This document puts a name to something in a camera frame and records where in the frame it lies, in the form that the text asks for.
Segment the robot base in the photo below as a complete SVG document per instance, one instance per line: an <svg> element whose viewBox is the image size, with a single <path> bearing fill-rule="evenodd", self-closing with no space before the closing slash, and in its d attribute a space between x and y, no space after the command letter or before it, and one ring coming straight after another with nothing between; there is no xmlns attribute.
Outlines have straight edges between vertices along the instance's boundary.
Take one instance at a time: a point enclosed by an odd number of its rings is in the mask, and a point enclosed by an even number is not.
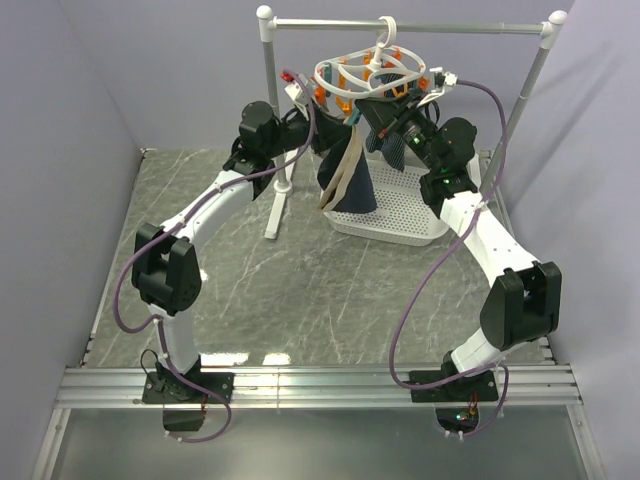
<svg viewBox="0 0 640 480"><path fill-rule="evenodd" d="M425 385L438 380L443 380L458 373L451 360L451 352L445 355L440 370L409 372L409 383L413 385ZM474 396L479 402L495 402L498 400L498 387L493 372L486 371L464 377L442 387L430 390L411 390L413 403L468 403Z"/></svg>
<svg viewBox="0 0 640 480"><path fill-rule="evenodd" d="M195 390L180 380L171 371L156 363L156 372L149 372L142 394L146 405L202 404L202 410L166 410L162 420L169 432L197 432L204 423L205 405L220 403ZM187 380L217 393L227 402L231 401L234 374L231 372L202 372L200 359L184 374Z"/></svg>

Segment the glass panel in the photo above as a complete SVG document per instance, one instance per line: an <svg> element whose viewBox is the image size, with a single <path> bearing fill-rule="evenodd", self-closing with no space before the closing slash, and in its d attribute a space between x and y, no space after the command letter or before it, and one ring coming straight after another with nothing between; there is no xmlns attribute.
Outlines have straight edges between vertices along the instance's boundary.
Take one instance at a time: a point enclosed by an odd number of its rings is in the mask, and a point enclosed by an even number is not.
<svg viewBox="0 0 640 480"><path fill-rule="evenodd" d="M74 411L53 478L587 478L564 407L507 408L503 419L463 443L444 438L432 409L261 410L234 417L220 439L179 445L163 437L158 411Z"/></svg>

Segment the orange clip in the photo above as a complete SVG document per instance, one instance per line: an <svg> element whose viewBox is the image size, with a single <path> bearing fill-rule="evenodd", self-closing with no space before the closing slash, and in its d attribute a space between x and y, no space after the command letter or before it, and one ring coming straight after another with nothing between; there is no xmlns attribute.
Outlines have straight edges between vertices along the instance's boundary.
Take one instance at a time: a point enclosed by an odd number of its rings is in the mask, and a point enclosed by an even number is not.
<svg viewBox="0 0 640 480"><path fill-rule="evenodd" d="M420 87L423 92L426 92L429 87L429 79L426 77L420 77L418 79L418 87Z"/></svg>
<svg viewBox="0 0 640 480"><path fill-rule="evenodd" d="M342 110L342 112L344 112L345 115L347 116L351 115L351 112L353 111L352 98L350 98L349 101L345 102L344 100L342 100L342 98L336 96L336 105L338 105L338 108Z"/></svg>
<svg viewBox="0 0 640 480"><path fill-rule="evenodd" d="M392 87L392 88L391 88L391 91L393 92L393 95L394 95L396 98L404 97L404 96L407 94L407 92L409 91L409 90L407 89L407 85L406 85L406 84L401 85L401 86L399 86L398 88L402 88L402 91L401 91L401 92L399 92L399 91L396 89L396 87Z"/></svg>
<svg viewBox="0 0 640 480"><path fill-rule="evenodd" d="M313 96L315 97L318 105L325 106L327 104L327 92L324 88L316 87L315 92L313 92Z"/></svg>
<svg viewBox="0 0 640 480"><path fill-rule="evenodd" d="M322 69L318 69L316 75L322 75ZM315 75L312 77L312 80L317 84L318 81L315 79ZM316 89L313 91L313 96L316 99L316 103L321 106L327 105L327 91L324 87L318 85Z"/></svg>

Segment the hanger hook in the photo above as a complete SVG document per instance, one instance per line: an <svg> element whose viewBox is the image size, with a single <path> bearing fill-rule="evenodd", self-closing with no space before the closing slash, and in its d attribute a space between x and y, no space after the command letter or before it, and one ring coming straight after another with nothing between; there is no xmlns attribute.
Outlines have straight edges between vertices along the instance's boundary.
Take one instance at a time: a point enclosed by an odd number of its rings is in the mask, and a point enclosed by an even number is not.
<svg viewBox="0 0 640 480"><path fill-rule="evenodd" d="M396 41L396 33L398 32L398 26L396 25L396 21L393 17L380 17L379 20L383 20L387 23L387 39L384 39L384 33L378 37L377 47L378 48L387 48Z"/></svg>

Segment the white rack pole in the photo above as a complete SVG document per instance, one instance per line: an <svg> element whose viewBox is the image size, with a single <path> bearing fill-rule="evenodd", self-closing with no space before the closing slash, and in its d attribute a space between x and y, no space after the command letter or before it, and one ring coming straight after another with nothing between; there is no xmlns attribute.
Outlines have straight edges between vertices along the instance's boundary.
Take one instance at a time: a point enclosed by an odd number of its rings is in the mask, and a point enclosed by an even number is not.
<svg viewBox="0 0 640 480"><path fill-rule="evenodd" d="M564 25L564 22L567 19L567 13L561 10L553 12L549 16L549 21L544 22L543 32L542 32L542 41L540 42L540 48L538 49L538 53L536 54L536 58L533 60L533 64L529 69L529 73L527 74L527 78L524 81L524 85L522 85L522 89L520 90L520 95L518 96L518 100L516 100L516 104L513 106L513 110L511 110L511 115L509 115L509 121L507 122L507 138L510 139L513 135L513 132L520 121L520 117L522 116L522 112L524 112L524 108L527 106L527 102L529 101L529 97L531 96L531 92L533 91L533 87L540 76L540 72L542 71L542 67L544 67L544 63L549 56L549 51L551 47L556 42L558 38L558 34ZM493 151L493 157L491 158L491 162L487 167L487 172L485 173L482 185L480 185L480 191L482 193L489 190L493 181L495 179L496 173L498 172L498 167L500 166L500 162L502 162L502 144L504 139L500 138L498 145Z"/></svg>
<svg viewBox="0 0 640 480"><path fill-rule="evenodd" d="M271 26L273 22L273 10L266 5L258 8L256 12L258 16L258 23L260 25L260 40L262 41L262 49L264 52L264 66L267 74L267 89L269 93L269 103L273 108L277 117L280 117L280 105L278 102L278 76L276 74L276 62L273 52L273 28ZM284 164L284 156L280 155L274 159L276 166L282 166ZM274 182L275 198L273 200L273 207L271 207L271 214L269 215L269 221L267 222L267 228L264 236L269 239L275 239L278 236L278 229L280 228L280 221L282 220L282 214L284 213L284 207L287 201L287 197L293 192L293 170L295 163L290 165L285 170L280 170L276 173L276 180Z"/></svg>
<svg viewBox="0 0 640 480"><path fill-rule="evenodd" d="M512 25L506 23L407 23L397 22L398 32L471 33L540 35L542 24ZM385 30L382 20L304 20L274 18L271 28L277 30Z"/></svg>

